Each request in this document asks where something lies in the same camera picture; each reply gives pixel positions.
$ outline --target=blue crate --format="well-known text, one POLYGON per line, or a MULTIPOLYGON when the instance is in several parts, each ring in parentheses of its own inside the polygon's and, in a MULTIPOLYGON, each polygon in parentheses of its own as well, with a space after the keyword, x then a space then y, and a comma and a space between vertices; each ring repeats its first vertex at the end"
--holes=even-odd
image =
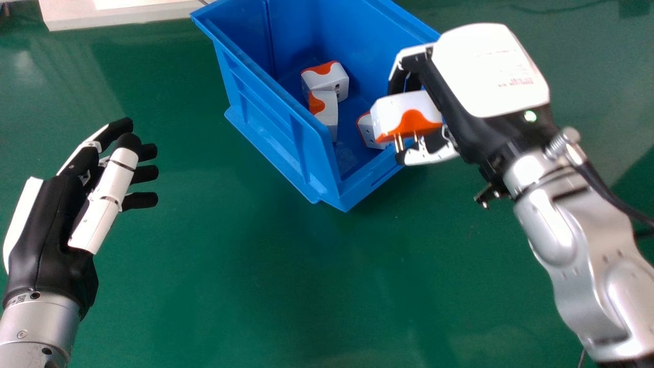
POLYGON ((400 170, 392 146, 363 144, 356 120, 386 94, 397 52, 439 33, 390 0, 218 0, 191 18, 215 45, 225 116, 308 201, 347 212, 400 170), (331 60, 350 76, 336 143, 300 82, 331 60))

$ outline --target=screw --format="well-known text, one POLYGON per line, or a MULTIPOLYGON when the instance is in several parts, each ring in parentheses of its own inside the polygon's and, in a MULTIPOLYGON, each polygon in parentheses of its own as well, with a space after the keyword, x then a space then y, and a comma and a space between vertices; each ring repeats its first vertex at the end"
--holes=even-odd
POLYGON ((581 135, 575 128, 565 127, 549 142, 545 148, 545 155, 551 160, 556 160, 565 153, 567 145, 577 144, 580 139, 581 135))

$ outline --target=green tabletop surface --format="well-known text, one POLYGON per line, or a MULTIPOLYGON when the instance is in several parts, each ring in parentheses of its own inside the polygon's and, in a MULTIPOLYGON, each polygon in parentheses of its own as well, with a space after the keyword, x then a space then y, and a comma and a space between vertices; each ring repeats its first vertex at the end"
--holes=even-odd
MULTIPOLYGON (((615 192, 654 213, 654 7, 645 1, 398 0, 439 32, 502 22, 615 192)), ((49 32, 0 18, 0 229, 25 180, 129 116, 157 143, 153 210, 118 217, 72 368, 575 367, 509 200, 481 209, 461 160, 404 168, 352 211, 310 204, 224 118, 190 19, 49 32)), ((654 242, 640 243, 654 260, 654 242)), ((6 276, 0 276, 0 289, 6 276)))

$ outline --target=green indicator light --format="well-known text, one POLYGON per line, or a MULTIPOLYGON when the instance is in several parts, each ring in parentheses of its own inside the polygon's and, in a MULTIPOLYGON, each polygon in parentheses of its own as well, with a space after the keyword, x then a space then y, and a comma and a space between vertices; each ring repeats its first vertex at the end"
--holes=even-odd
POLYGON ((528 122, 536 122, 536 120, 538 120, 538 116, 536 115, 535 112, 531 110, 527 110, 525 111, 525 120, 527 120, 528 122))

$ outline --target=robotic hand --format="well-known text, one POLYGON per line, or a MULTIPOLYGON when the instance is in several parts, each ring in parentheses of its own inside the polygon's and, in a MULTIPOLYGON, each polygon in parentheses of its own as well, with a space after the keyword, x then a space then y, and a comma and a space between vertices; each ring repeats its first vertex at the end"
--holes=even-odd
POLYGON ((396 147, 398 162, 460 155, 478 165, 488 185, 475 200, 485 208, 495 198, 515 202, 559 314, 590 357, 603 367, 654 367, 654 269, 636 247, 630 218, 654 221, 611 193, 576 130, 554 124, 549 87, 514 34, 502 24, 472 24, 402 50, 388 94, 422 87, 443 115, 443 131, 396 147))
POLYGON ((127 194, 154 180, 157 155, 142 145, 133 123, 112 122, 80 144, 56 176, 30 177, 5 238, 9 275, 0 320, 0 368, 64 368, 79 323, 95 301, 93 256, 119 212, 150 208, 155 193, 127 194), (116 142, 111 156, 99 154, 116 142))

